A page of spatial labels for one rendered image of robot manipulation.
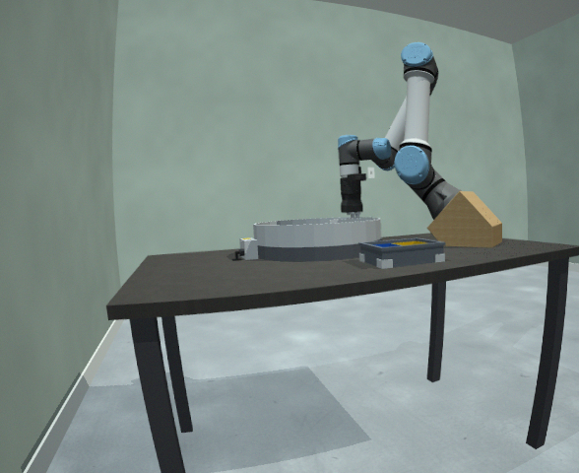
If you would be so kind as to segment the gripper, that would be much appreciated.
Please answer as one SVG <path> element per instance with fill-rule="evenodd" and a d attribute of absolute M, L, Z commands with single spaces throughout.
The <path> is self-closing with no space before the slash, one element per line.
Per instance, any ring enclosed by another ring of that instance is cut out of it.
<path fill-rule="evenodd" d="M 363 212 L 361 197 L 361 180 L 366 180 L 366 173 L 361 173 L 359 165 L 340 166 L 342 204 L 341 212 L 359 218 Z M 352 213 L 353 212 L 353 213 Z"/>

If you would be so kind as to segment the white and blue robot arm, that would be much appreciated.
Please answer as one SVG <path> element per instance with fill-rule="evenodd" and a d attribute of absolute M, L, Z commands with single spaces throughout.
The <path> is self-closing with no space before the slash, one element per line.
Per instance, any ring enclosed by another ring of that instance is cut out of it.
<path fill-rule="evenodd" d="M 355 135 L 339 137 L 339 163 L 359 165 L 359 161 L 372 160 L 379 168 L 391 170 L 395 161 L 399 178 L 426 204 L 434 220 L 462 191 L 446 182 L 431 165 L 429 99 L 438 79 L 438 68 L 432 50 L 422 42 L 408 44 L 401 58 L 404 80 L 408 82 L 407 96 L 388 133 L 385 138 L 367 140 L 358 140 Z"/>

